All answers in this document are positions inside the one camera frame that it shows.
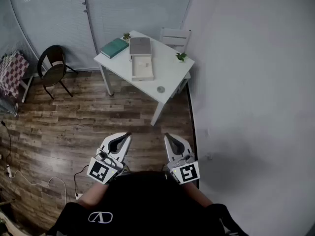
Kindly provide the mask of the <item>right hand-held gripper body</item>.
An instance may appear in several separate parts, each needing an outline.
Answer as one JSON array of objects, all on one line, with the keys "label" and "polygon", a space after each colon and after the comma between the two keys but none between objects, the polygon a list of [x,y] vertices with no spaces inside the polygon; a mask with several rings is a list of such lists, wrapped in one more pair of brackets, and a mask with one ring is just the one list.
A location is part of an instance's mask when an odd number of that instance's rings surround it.
[{"label": "right hand-held gripper body", "polygon": [[169,162],[167,167],[170,174],[179,185],[198,180],[200,178],[198,161],[193,153],[189,153],[175,161]]}]

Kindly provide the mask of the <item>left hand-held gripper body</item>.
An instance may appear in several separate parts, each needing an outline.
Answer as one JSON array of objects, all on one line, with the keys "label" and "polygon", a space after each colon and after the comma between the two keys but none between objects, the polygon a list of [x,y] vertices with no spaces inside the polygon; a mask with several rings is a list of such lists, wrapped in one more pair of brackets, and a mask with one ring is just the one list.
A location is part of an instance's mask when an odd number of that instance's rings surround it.
[{"label": "left hand-held gripper body", "polygon": [[87,176],[101,184],[111,182],[122,171],[124,155],[112,154],[98,148],[95,157],[91,158]]}]

